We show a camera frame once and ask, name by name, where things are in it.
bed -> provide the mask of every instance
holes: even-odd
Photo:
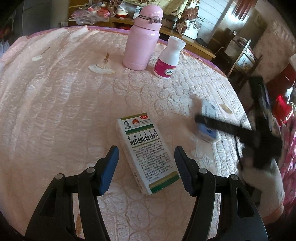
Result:
[[[120,117],[148,112],[172,153],[181,145],[215,175],[237,171],[234,138],[218,132],[216,141],[207,143],[195,135],[192,118],[206,98],[220,120],[250,127],[225,75],[182,51],[172,77],[157,78],[153,66],[166,44],[161,40],[146,70],[126,69],[121,59],[127,34],[102,27],[59,28],[19,38],[0,59],[0,210],[21,234],[57,173],[76,175],[117,145],[120,158],[111,186],[98,197],[111,240],[182,239],[195,198],[181,180],[151,196],[141,194],[115,131]],[[115,73],[91,72],[88,66],[101,63],[106,53]],[[75,197],[73,203],[83,237]],[[209,238],[217,231],[219,204],[217,194]]]

bottle cap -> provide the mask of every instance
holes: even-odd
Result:
[[[182,48],[182,49],[186,45],[186,43],[183,40],[181,40],[181,39],[179,39],[179,38],[177,38],[175,36],[170,36],[168,38],[168,44],[176,45],[176,46],[178,46],[179,48]]]
[[[143,7],[140,12],[140,16],[136,17],[134,22],[135,25],[159,31],[161,28],[161,20],[163,18],[163,10],[157,5],[147,5]]]

green stripe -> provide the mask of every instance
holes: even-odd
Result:
[[[140,132],[140,131],[145,131],[145,130],[148,130],[148,129],[151,129],[151,128],[154,128],[153,124],[146,125],[146,126],[141,126],[141,127],[126,131],[126,135],[134,134],[134,133]]]
[[[138,115],[131,115],[131,116],[123,117],[123,118],[120,118],[120,119],[121,119],[122,121],[124,121],[124,120],[127,120],[127,119],[131,119],[131,118],[139,117],[139,116],[142,116],[142,115],[147,115],[147,113],[142,113],[142,114],[138,114]]]
[[[179,175],[173,176],[171,179],[159,184],[158,186],[154,187],[151,189],[152,193],[156,193],[159,190],[171,185],[172,183],[174,183],[175,181],[177,181],[179,179]]]
[[[150,142],[157,141],[157,140],[159,140],[159,139],[160,139],[160,138],[155,139],[155,140],[152,140],[152,141],[149,141],[149,142],[145,142],[145,143],[140,144],[140,145],[138,145],[138,146],[146,145],[146,144],[148,144],[148,143],[150,143]]]

pink blanket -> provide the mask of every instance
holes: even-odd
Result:
[[[237,125],[243,120],[243,126],[250,127],[228,79],[186,51],[169,80],[157,78],[152,70],[166,47],[162,43],[146,70],[124,68],[127,34],[86,26],[59,28],[21,37],[0,59],[0,210],[21,234],[57,173],[76,175],[117,145],[121,154],[110,188],[98,198],[110,239],[182,239],[195,199],[181,180],[153,195],[141,194],[115,130],[123,116],[149,112],[171,153],[182,145],[190,158],[215,175],[237,172],[235,139],[223,132],[213,143],[198,139],[191,118],[198,100],[206,98],[220,120]],[[90,71],[107,53],[116,72]],[[77,234],[83,238],[75,195],[73,208]],[[219,210],[217,195],[209,238],[217,233]]]
[[[284,205],[287,205],[296,197],[296,116],[290,117],[281,131],[284,137],[284,163],[280,172],[285,191]]]

pink water bottle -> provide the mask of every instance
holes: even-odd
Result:
[[[144,70],[153,54],[159,38],[163,11],[159,6],[143,7],[135,18],[126,42],[123,65],[132,70]]]

